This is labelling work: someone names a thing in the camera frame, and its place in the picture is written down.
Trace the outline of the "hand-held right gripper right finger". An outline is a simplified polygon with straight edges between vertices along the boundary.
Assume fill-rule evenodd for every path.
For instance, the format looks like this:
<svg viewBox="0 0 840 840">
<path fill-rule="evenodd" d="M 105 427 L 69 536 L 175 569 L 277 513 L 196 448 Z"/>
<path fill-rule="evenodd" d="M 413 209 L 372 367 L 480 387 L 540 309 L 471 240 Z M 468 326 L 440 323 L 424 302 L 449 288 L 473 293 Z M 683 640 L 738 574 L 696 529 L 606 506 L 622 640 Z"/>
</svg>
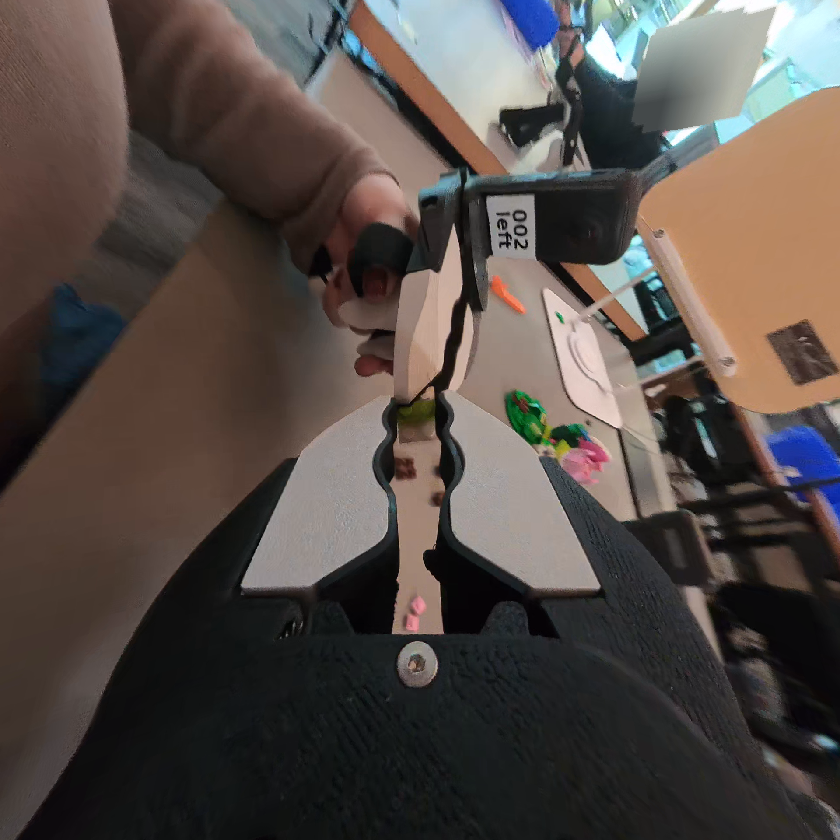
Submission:
<svg viewBox="0 0 840 840">
<path fill-rule="evenodd" d="M 427 569 L 445 634 L 477 634 L 502 602 L 602 595 L 592 562 L 535 451 L 456 392 L 436 400 L 444 495 Z"/>
</svg>

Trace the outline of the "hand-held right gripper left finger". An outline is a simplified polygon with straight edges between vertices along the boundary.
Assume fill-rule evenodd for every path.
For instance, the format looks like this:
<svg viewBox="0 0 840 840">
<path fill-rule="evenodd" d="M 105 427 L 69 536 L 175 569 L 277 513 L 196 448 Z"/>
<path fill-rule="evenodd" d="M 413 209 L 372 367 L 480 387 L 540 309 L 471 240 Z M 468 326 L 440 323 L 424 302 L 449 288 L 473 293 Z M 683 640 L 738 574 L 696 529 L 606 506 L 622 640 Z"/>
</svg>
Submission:
<svg viewBox="0 0 840 840">
<path fill-rule="evenodd" d="M 380 396 L 328 427 L 290 469 L 240 583 L 306 610 L 339 604 L 358 634 L 391 634 L 400 540 L 396 402 Z"/>
</svg>

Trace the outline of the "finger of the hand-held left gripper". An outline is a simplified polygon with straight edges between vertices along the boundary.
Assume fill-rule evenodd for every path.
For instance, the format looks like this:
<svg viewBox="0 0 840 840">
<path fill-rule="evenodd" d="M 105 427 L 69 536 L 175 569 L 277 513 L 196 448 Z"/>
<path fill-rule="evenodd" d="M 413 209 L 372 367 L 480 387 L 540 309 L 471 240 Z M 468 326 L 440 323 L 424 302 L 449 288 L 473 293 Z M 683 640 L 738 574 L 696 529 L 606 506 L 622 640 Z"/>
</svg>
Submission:
<svg viewBox="0 0 840 840">
<path fill-rule="evenodd" d="M 474 366 L 483 312 L 461 301 L 454 292 L 437 289 L 434 295 L 434 394 L 458 391 Z M 453 316 L 461 327 L 455 358 L 446 361 L 446 344 L 453 331 Z"/>
<path fill-rule="evenodd" d="M 393 359 L 394 398 L 412 403 L 428 390 L 460 389 L 468 370 L 468 309 L 459 242 L 449 234 L 440 270 L 423 268 L 402 280 Z"/>
</svg>

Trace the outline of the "white and lime lego assembly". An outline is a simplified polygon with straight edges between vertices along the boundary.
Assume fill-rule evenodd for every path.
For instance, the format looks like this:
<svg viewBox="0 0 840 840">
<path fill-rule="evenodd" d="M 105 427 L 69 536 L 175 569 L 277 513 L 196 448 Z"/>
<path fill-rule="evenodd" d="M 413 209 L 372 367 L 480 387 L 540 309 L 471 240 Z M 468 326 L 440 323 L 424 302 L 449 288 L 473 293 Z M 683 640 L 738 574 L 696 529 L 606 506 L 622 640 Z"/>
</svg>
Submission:
<svg viewBox="0 0 840 840">
<path fill-rule="evenodd" d="M 425 443 L 436 434 L 436 400 L 422 396 L 410 405 L 399 406 L 396 413 L 397 440 L 402 445 Z"/>
</svg>

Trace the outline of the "person's left forearm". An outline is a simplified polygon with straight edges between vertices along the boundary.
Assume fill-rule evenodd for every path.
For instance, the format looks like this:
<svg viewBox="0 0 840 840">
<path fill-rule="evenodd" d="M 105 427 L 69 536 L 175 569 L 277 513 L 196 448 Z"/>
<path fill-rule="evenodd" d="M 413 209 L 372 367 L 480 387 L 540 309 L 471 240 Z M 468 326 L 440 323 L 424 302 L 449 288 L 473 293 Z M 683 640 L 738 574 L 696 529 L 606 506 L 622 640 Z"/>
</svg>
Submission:
<svg viewBox="0 0 840 840">
<path fill-rule="evenodd" d="M 310 99 L 220 2 L 109 2 L 132 127 L 278 225 L 301 269 L 382 158 Z"/>
</svg>

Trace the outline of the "lego flower model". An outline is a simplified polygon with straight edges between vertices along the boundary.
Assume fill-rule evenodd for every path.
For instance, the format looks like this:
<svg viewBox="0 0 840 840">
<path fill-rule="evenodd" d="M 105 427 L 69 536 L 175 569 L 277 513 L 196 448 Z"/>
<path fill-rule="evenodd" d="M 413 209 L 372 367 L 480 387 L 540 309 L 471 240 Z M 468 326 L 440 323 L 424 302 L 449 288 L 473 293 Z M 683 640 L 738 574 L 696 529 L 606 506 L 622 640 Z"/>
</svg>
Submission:
<svg viewBox="0 0 840 840">
<path fill-rule="evenodd" d="M 612 454 L 587 426 L 552 425 L 543 405 L 525 392 L 506 394 L 507 420 L 541 458 L 556 462 L 583 487 L 598 484 Z"/>
</svg>

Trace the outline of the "person's left hand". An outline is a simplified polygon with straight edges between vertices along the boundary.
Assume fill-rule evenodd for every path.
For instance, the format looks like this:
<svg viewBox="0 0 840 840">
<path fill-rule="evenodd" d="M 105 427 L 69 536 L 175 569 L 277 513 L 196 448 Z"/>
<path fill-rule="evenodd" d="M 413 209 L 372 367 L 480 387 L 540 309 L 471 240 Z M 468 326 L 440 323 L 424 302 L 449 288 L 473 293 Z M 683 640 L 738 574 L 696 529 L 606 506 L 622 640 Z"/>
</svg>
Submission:
<svg viewBox="0 0 840 840">
<path fill-rule="evenodd" d="M 332 273 L 324 285 L 322 308 L 335 327 L 346 326 L 340 317 L 339 308 L 357 297 L 346 269 L 346 261 L 355 249 L 358 237 L 372 224 L 386 224 L 400 229 L 411 239 L 416 238 L 417 217 L 401 187 L 389 175 L 371 174 L 359 180 L 344 198 L 337 221 L 324 240 L 332 261 Z M 384 267 L 368 269 L 363 279 L 364 297 L 378 305 L 393 298 L 401 283 L 401 276 Z M 361 377 L 392 375 L 393 362 L 374 355 L 359 355 L 354 370 Z"/>
</svg>

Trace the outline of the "orange brick separator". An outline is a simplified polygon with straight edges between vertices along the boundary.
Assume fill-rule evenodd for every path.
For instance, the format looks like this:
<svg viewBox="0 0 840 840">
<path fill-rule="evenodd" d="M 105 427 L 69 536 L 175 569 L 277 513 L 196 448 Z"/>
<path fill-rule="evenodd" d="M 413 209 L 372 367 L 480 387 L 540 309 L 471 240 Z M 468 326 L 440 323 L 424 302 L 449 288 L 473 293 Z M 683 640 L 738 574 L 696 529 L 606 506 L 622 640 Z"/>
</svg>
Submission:
<svg viewBox="0 0 840 840">
<path fill-rule="evenodd" d="M 490 282 L 490 290 L 493 295 L 503 302 L 510 310 L 517 314 L 524 315 L 527 309 L 523 303 L 510 291 L 508 284 L 499 276 L 493 276 Z"/>
</svg>

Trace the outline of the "white desk stand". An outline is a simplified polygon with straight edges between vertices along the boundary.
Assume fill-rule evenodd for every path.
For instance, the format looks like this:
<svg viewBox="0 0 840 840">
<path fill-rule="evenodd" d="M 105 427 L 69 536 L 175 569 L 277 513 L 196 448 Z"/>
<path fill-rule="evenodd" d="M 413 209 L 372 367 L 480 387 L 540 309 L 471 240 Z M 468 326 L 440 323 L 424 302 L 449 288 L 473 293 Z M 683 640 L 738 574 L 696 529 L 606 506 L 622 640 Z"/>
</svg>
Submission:
<svg viewBox="0 0 840 840">
<path fill-rule="evenodd" d="M 590 307 L 577 312 L 549 288 L 542 289 L 542 304 L 560 378 L 571 403 L 604 424 L 619 429 L 623 418 L 603 352 L 591 324 L 596 312 L 607 303 L 638 286 L 656 272 L 668 282 L 668 294 L 679 310 L 682 322 L 694 336 L 701 358 L 711 372 L 733 377 L 739 369 L 732 343 L 711 317 L 681 258 L 676 242 L 667 230 L 644 227 L 645 246 L 654 267 L 637 273 L 626 283 Z M 565 324 L 555 318 L 561 312 Z"/>
</svg>

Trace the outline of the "tan board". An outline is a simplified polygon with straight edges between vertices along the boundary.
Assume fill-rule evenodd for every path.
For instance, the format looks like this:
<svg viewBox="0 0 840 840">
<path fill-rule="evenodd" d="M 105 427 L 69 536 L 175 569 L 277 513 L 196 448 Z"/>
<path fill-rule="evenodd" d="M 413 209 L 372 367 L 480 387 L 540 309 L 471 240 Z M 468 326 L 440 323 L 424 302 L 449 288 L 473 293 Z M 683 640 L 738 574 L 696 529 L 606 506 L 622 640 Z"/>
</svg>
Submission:
<svg viewBox="0 0 840 840">
<path fill-rule="evenodd" d="M 838 87 L 668 175 L 637 231 L 731 403 L 781 414 L 838 399 Z"/>
</svg>

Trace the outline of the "blue plastic bin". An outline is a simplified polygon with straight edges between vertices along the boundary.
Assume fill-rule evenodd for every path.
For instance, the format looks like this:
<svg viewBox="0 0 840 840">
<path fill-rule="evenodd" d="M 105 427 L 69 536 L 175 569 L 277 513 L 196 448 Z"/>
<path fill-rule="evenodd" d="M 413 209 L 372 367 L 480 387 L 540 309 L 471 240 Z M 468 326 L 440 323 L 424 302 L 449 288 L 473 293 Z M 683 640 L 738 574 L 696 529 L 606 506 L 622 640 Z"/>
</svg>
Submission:
<svg viewBox="0 0 840 840">
<path fill-rule="evenodd" d="M 815 492 L 839 509 L 839 457 L 819 432 L 810 426 L 791 426 L 767 435 L 765 442 L 788 486 L 821 481 Z"/>
<path fill-rule="evenodd" d="M 500 1 L 530 52 L 552 43 L 560 20 L 549 1 Z"/>
</svg>

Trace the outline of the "light wood background table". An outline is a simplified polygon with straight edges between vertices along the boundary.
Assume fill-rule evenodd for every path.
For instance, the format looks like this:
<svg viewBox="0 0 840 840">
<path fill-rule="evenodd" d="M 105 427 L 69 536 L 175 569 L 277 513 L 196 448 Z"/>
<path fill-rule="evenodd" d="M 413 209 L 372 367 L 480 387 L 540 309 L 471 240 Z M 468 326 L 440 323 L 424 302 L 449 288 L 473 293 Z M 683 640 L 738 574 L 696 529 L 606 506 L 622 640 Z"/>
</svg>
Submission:
<svg viewBox="0 0 840 840">
<path fill-rule="evenodd" d="M 478 174 L 535 172 L 549 140 L 517 152 L 501 109 L 544 104 L 539 74 L 498 2 L 353 2 L 349 28 L 384 73 Z"/>
</svg>

